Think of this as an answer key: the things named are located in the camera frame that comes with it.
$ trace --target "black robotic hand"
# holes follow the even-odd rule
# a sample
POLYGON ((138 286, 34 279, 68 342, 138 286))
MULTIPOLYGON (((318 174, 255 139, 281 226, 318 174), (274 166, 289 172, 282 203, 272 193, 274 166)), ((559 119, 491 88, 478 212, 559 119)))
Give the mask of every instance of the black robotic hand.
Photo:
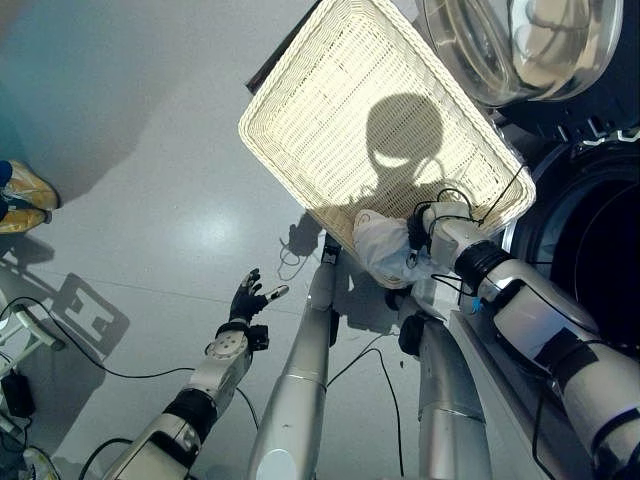
POLYGON ((287 285, 280 285, 269 293, 256 295, 258 290, 262 288, 261 283, 256 283, 258 280, 260 280, 260 271, 257 268, 251 270, 244 277, 231 301, 229 320, 242 318, 249 323, 255 314, 289 291, 287 285))

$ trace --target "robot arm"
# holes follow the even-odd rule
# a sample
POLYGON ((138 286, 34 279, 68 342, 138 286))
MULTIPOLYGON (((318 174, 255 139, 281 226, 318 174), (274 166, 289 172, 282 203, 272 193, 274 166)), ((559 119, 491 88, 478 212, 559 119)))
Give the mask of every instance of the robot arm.
POLYGON ((256 295, 260 274, 251 271, 231 304, 229 322, 216 332, 205 360, 164 412, 111 466, 105 479, 182 480, 187 476, 209 431, 231 403, 251 365, 252 354, 267 348, 267 327, 249 326, 253 315, 288 292, 280 286, 256 295))
POLYGON ((601 342, 573 299, 464 219, 466 204, 432 203, 421 214, 432 259, 491 305, 504 339, 558 382, 598 475, 639 468, 640 365, 601 342))

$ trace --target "wicker basket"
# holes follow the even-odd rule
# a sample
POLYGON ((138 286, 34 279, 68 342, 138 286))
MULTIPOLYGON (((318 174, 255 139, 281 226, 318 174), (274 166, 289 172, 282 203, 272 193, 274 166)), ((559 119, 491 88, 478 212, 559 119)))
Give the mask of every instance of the wicker basket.
MULTIPOLYGON (((387 0, 324 0, 258 91, 239 131, 354 255, 353 221, 361 209, 406 217, 416 203, 455 187, 471 199, 477 218, 520 167, 387 0)), ((534 199, 523 170, 482 228, 495 232, 534 199)))

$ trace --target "gold shoe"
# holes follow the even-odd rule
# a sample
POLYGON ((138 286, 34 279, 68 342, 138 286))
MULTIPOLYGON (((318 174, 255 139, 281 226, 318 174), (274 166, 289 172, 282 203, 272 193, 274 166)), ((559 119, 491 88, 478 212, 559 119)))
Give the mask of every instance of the gold shoe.
POLYGON ((47 212, 35 208, 9 210, 0 220, 0 233, 20 233, 47 222, 47 212))
POLYGON ((17 160, 9 160, 13 172, 5 185, 6 196, 18 198, 43 210, 58 208, 58 195, 51 186, 17 160))

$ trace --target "gray floor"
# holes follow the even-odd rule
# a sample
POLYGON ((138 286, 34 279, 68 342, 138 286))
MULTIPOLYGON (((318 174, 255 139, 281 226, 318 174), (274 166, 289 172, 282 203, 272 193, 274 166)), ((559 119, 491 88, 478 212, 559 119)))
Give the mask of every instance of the gray floor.
MULTIPOLYGON (((0 239, 0 288, 37 296, 106 365, 126 373, 195 366, 246 271, 290 294, 260 319, 271 348, 242 387, 262 412, 295 335, 314 267, 281 265, 302 208, 241 143, 243 83, 311 1, 13 2, 0 8, 0 157, 26 160, 61 194, 53 223, 0 239)), ((337 372, 393 316, 345 259, 337 372)), ((378 341, 398 391, 408 475, 417 472, 418 365, 378 341)), ((31 440, 73 479, 102 441, 133 438, 187 375, 123 380, 73 347, 25 363, 31 440)), ((234 399, 194 474, 242 478, 255 430, 234 399)), ((120 447, 92 468, 98 478, 120 447)), ((320 479, 397 476, 395 418, 374 357, 328 394, 320 479)))

